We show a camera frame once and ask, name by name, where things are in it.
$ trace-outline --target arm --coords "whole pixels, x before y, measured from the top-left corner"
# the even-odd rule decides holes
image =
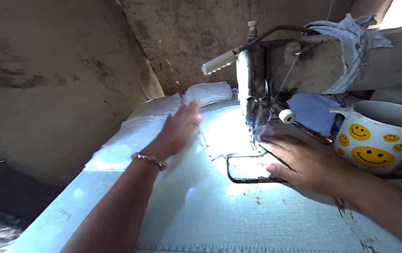
[[[179,152],[193,137],[201,118],[199,103],[169,115],[159,135],[140,154],[159,161]],[[61,253],[134,252],[159,166],[134,158],[74,232]]]
[[[267,171],[272,177],[285,179],[296,187],[348,199],[402,239],[402,188],[289,135],[263,138],[260,145],[293,169],[270,164]]]

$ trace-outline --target smiley face mug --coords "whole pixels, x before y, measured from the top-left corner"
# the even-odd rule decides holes
[[[329,111],[345,117],[333,147],[348,163],[386,174],[402,162],[401,104],[360,101]]]

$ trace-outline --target hand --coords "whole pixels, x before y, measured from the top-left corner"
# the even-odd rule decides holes
[[[270,164],[267,171],[271,177],[287,180],[295,187],[343,197],[341,189],[345,188],[348,181],[367,175],[338,156],[322,153],[290,135],[262,138],[260,145],[293,169],[281,164]]]
[[[170,114],[161,132],[141,153],[164,161],[181,151],[201,123],[202,117],[198,113],[200,105],[200,102],[184,104],[174,116]]]

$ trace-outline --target wire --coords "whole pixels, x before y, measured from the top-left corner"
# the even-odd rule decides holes
[[[332,6],[333,5],[334,5],[334,0],[331,0],[331,3],[329,4],[329,13],[327,14],[326,21],[329,21],[329,17],[331,17],[331,11],[332,11]]]
[[[288,26],[288,25],[279,25],[279,26],[275,26],[271,29],[269,29],[268,31],[264,32],[263,34],[257,36],[257,38],[253,39],[252,41],[239,46],[239,50],[243,51],[247,48],[249,48],[250,46],[254,45],[255,43],[261,41],[263,38],[265,38],[266,36],[272,34],[275,31],[278,30],[289,30],[289,31],[298,31],[298,32],[304,32],[307,33],[309,35],[317,35],[318,33],[314,30],[311,30],[309,28],[305,28],[305,27],[299,27],[299,26]]]

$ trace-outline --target blue fabric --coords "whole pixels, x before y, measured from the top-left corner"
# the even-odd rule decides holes
[[[296,114],[296,121],[324,136],[331,135],[335,113],[330,113],[329,108],[339,107],[339,103],[324,95],[304,93],[293,95],[287,102]]]

